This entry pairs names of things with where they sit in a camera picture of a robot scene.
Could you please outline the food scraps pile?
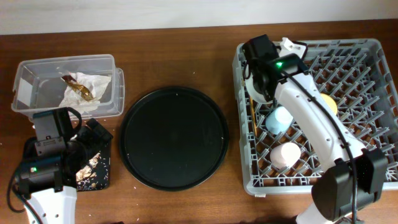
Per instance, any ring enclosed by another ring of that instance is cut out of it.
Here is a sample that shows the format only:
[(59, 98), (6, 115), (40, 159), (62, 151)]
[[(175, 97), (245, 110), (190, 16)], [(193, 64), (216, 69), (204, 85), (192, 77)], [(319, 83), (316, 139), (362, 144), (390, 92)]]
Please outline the food scraps pile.
[(109, 187), (110, 164), (110, 155), (98, 152), (76, 173), (77, 191), (103, 190)]

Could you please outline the blue cup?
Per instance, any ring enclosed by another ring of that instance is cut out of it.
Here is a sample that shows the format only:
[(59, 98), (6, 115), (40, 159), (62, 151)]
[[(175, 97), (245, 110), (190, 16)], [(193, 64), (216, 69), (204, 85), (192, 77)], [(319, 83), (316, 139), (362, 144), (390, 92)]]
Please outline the blue cup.
[(270, 133), (278, 135), (279, 133), (286, 132), (292, 121), (293, 116), (285, 107), (280, 106), (267, 117), (266, 128)]

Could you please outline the wooden chopstick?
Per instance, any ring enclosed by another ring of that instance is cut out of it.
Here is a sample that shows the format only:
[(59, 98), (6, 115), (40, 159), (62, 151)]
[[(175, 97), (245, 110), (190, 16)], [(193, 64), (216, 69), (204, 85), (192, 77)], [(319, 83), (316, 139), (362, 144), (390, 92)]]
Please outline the wooden chopstick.
[(249, 97), (249, 104), (250, 104), (250, 112), (251, 112), (251, 118), (252, 118), (253, 133), (254, 133), (254, 136), (257, 137), (256, 113), (254, 110), (253, 99), (251, 96)]

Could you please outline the white paper napkin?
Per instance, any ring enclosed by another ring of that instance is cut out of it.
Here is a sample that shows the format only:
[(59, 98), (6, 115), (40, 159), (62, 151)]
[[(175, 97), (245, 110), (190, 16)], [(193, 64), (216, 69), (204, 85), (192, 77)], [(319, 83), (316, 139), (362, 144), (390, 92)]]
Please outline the white paper napkin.
[(67, 72), (62, 75), (61, 80), (67, 84), (67, 88), (59, 107), (71, 107), (84, 114), (98, 108), (112, 77)]

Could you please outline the yellow bowl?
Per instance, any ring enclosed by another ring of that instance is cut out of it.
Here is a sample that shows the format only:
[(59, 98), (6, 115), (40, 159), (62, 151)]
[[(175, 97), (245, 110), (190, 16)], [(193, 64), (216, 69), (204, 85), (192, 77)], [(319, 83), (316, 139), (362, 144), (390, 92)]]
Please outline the yellow bowl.
[(327, 103), (328, 107), (332, 110), (334, 115), (338, 114), (338, 106), (334, 99), (327, 94), (321, 93), (320, 94), (323, 100)]

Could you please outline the gold foil wrapper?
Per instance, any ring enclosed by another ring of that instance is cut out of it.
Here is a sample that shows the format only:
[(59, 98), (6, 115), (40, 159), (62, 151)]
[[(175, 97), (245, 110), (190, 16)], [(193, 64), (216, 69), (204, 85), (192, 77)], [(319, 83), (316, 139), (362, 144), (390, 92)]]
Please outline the gold foil wrapper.
[(79, 84), (71, 75), (64, 75), (61, 79), (84, 100), (91, 101), (94, 98), (91, 91), (86, 86)]

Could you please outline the pink cup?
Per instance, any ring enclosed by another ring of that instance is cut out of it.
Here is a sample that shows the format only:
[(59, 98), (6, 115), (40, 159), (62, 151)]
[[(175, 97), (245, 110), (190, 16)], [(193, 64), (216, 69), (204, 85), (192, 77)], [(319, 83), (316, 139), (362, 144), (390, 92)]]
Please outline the pink cup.
[(270, 160), (278, 168), (292, 167), (300, 159), (301, 151), (293, 142), (283, 143), (271, 150)]

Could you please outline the grey plate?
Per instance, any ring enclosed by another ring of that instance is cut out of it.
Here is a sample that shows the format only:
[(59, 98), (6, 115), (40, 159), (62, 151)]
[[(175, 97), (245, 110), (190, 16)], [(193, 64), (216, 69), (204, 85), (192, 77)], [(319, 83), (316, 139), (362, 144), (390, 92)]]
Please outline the grey plate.
[(249, 93), (249, 96), (256, 101), (257, 103), (261, 103), (261, 104), (271, 104), (273, 103), (272, 100), (267, 101), (264, 98), (263, 94), (260, 94), (254, 87), (254, 82), (253, 82), (253, 78), (250, 77), (247, 80), (245, 80), (245, 86), (247, 89), (247, 92)]

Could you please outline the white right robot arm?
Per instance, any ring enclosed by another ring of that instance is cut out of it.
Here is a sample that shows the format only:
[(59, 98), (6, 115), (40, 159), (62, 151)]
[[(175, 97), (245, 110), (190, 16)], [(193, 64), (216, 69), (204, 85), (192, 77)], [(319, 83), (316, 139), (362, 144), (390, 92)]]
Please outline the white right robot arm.
[(242, 76), (257, 102), (281, 104), (312, 144), (324, 174), (312, 187), (313, 203), (296, 223), (360, 223), (358, 210), (381, 198), (387, 158), (369, 150), (333, 114), (304, 63), (308, 45), (260, 35), (241, 47)]

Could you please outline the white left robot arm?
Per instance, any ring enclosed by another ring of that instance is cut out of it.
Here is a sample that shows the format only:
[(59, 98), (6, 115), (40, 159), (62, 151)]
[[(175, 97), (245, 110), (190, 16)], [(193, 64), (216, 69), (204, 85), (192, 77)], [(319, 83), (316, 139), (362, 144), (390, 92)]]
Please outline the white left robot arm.
[(71, 107), (36, 113), (33, 123), (7, 194), (23, 203), (30, 223), (74, 223), (77, 193), (109, 186), (113, 135)]

